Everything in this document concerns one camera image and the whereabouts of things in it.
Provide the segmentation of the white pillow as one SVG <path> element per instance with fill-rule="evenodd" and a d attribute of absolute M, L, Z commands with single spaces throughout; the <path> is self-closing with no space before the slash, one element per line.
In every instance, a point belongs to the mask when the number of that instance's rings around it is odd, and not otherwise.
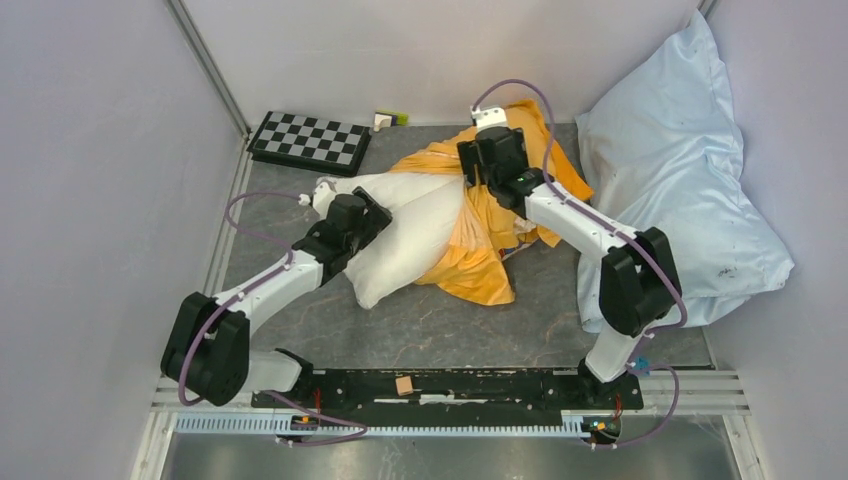
<path fill-rule="evenodd" d="M 364 188 L 389 209 L 392 223 L 357 253 L 344 270 L 360 307 L 380 300 L 424 276 L 447 251 L 465 201 L 458 175 L 380 173 L 351 178 L 321 177 L 336 183 L 339 194 Z"/>

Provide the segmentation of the orange Mickey Mouse pillowcase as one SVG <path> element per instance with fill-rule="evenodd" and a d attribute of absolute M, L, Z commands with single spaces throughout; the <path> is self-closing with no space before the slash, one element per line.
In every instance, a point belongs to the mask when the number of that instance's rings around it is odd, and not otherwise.
<path fill-rule="evenodd" d="M 523 99 L 505 107 L 508 124 L 523 130 L 531 167 L 542 167 L 543 156 L 552 136 L 538 104 Z M 432 142 L 426 148 L 395 163 L 390 173 L 461 175 L 457 144 L 470 141 L 476 134 L 469 127 L 455 137 Z M 581 178 L 559 143 L 554 140 L 547 167 L 566 191 L 581 201 L 588 201 L 592 188 Z M 462 206 L 447 242 L 445 253 L 438 262 L 415 281 L 418 285 L 434 284 L 446 293 L 462 300 L 485 306 L 512 303 L 514 291 L 503 266 L 501 251 L 521 249 L 520 244 L 532 245 L 542 240 L 555 247 L 560 237 L 544 227 L 531 227 L 518 233 L 513 212 L 500 207 L 485 186 L 466 188 L 461 182 Z"/>

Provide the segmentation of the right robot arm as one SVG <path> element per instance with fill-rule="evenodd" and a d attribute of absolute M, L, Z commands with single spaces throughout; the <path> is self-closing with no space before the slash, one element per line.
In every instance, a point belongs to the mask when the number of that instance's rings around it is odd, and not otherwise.
<path fill-rule="evenodd" d="M 470 185 L 485 186 L 501 207 L 554 232 L 598 267 L 604 324 L 578 366 L 577 392 L 591 408 L 606 406 L 617 384 L 635 374 L 638 351 L 663 329 L 662 318 L 676 309 L 680 325 L 688 319 L 668 237 L 613 221 L 530 167 L 519 129 L 486 128 L 457 149 Z"/>

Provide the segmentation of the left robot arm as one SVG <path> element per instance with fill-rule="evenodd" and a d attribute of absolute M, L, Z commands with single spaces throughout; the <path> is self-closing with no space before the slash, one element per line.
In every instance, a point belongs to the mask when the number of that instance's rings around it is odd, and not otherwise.
<path fill-rule="evenodd" d="M 285 352 L 255 351 L 251 339 L 291 302 L 343 272 L 392 220 L 361 187 L 335 194 L 322 219 L 270 267 L 216 295 L 188 295 L 160 361 L 161 373 L 177 383 L 179 401 L 223 406 L 242 391 L 270 390 L 290 407 L 306 405 L 314 381 L 301 372 L 304 362 Z"/>

